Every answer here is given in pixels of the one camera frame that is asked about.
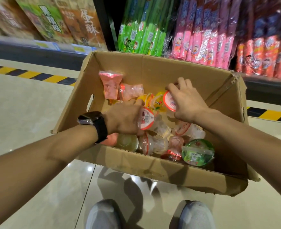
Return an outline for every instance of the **forearm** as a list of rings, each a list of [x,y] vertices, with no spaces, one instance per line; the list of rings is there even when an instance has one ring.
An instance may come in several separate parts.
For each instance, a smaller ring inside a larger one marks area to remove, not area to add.
[[[281,140],[209,110],[196,123],[227,143],[281,194]]]
[[[0,156],[0,224],[97,140],[95,127],[78,125]]]

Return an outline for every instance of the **person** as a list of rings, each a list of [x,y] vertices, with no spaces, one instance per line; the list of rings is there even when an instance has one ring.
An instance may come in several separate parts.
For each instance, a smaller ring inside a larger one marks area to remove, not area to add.
[[[168,89],[177,104],[177,119],[195,123],[218,136],[281,194],[280,139],[210,109],[189,79],[179,78],[177,86],[169,84]],[[138,127],[142,105],[142,100],[113,105],[103,115],[108,134],[142,134]],[[78,125],[1,155],[0,224],[97,140],[95,126]],[[87,228],[97,227],[120,228],[118,215],[107,201],[97,203],[89,213]],[[179,227],[215,228],[209,209],[200,202],[185,206]]]

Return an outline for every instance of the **gray shoe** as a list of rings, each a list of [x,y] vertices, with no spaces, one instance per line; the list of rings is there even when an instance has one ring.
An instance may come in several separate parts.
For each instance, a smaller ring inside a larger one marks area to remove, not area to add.
[[[184,207],[179,229],[216,229],[213,215],[208,207],[199,201],[192,201]]]
[[[119,215],[111,201],[102,200],[96,203],[86,221],[86,229],[120,229]]]

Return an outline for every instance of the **yellow and black striped tape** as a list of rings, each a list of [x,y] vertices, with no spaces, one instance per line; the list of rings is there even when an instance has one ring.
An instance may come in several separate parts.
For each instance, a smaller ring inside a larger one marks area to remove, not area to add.
[[[50,75],[41,72],[27,71],[27,70],[16,69],[12,67],[4,67],[4,66],[0,66],[0,74],[11,75],[11,76],[21,77],[26,79],[40,80],[49,83],[64,84],[69,86],[74,86],[77,81],[77,79],[75,78],[59,76],[59,75]]]
[[[21,69],[4,67],[4,66],[0,66],[0,74],[12,75],[12,76],[26,78],[26,79],[41,80],[49,83],[64,84],[70,86],[74,86],[77,81],[77,79],[75,78],[64,77],[59,75],[50,75],[46,73],[27,71],[27,70],[21,70]],[[279,111],[253,108],[253,107],[248,107],[247,111],[248,111],[248,116],[250,117],[281,122],[281,112]]]

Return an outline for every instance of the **person's right arm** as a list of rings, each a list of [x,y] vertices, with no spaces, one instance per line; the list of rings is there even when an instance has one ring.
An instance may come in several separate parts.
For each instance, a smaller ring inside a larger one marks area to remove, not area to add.
[[[195,123],[227,143],[281,194],[281,140],[210,109],[190,80],[169,84],[176,104],[175,117]]]

